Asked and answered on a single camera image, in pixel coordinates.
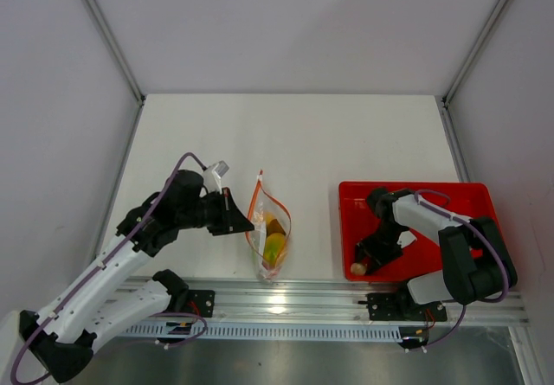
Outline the yellow green mango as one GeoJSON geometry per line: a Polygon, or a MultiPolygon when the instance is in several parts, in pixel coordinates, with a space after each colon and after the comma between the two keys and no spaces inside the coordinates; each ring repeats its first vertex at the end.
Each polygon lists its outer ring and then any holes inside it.
{"type": "Polygon", "coordinates": [[[284,259],[287,250],[287,237],[281,233],[273,233],[266,238],[263,250],[264,263],[276,267],[284,259]]]}

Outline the brown kiwi fruit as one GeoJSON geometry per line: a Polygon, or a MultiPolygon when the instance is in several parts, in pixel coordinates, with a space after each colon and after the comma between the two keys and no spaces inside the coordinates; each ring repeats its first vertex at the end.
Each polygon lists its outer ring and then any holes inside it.
{"type": "Polygon", "coordinates": [[[281,226],[280,222],[277,219],[273,220],[269,225],[266,225],[266,229],[267,229],[267,234],[268,235],[271,235],[271,234],[286,235],[287,234],[287,232],[281,226]]]}

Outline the orange fruit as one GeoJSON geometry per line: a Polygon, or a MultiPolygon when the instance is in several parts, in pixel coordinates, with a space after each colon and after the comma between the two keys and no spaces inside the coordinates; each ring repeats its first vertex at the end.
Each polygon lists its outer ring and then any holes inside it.
{"type": "Polygon", "coordinates": [[[275,220],[276,217],[267,211],[260,212],[257,214],[257,220],[259,223],[264,223],[265,225],[269,225],[273,220],[275,220]]]}

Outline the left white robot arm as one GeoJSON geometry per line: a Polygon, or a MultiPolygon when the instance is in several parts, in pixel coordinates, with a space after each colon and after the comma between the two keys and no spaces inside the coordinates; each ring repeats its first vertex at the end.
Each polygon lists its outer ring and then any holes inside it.
{"type": "Polygon", "coordinates": [[[252,222],[237,208],[221,180],[220,161],[203,169],[175,170],[159,192],[131,209],[109,246],[55,300],[39,311],[21,311],[19,333],[58,383],[75,378],[107,342],[150,316],[201,318],[189,286],[173,271],[155,273],[137,292],[108,304],[120,284],[149,263],[185,229],[213,236],[247,233],[252,222]]]}

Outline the garlic bulb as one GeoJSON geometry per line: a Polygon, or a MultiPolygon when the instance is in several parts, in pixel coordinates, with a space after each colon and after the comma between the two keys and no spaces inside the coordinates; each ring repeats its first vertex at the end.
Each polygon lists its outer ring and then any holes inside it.
{"type": "Polygon", "coordinates": [[[367,266],[364,263],[352,263],[350,271],[355,276],[364,276],[367,271],[367,266]]]}

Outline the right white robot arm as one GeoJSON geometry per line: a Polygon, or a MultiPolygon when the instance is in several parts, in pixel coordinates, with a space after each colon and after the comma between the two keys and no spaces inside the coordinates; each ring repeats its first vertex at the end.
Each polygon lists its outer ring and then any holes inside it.
{"type": "Polygon", "coordinates": [[[407,280],[407,290],[396,295],[396,311],[408,319],[416,318],[431,302],[501,302],[518,282],[496,221],[486,215],[461,215],[424,197],[434,193],[384,187],[371,191],[366,203],[378,226],[354,247],[351,268],[371,275],[403,256],[400,239],[410,230],[438,246],[441,269],[407,280]]]}

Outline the clear orange zip top bag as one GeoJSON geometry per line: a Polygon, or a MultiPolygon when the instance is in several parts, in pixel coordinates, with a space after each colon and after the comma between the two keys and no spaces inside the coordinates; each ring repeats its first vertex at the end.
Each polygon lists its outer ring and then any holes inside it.
{"type": "Polygon", "coordinates": [[[260,170],[248,208],[248,219],[254,229],[246,233],[246,241],[252,250],[256,277],[272,283],[287,258],[292,216],[287,207],[264,187],[263,178],[263,170],[260,170]]]}

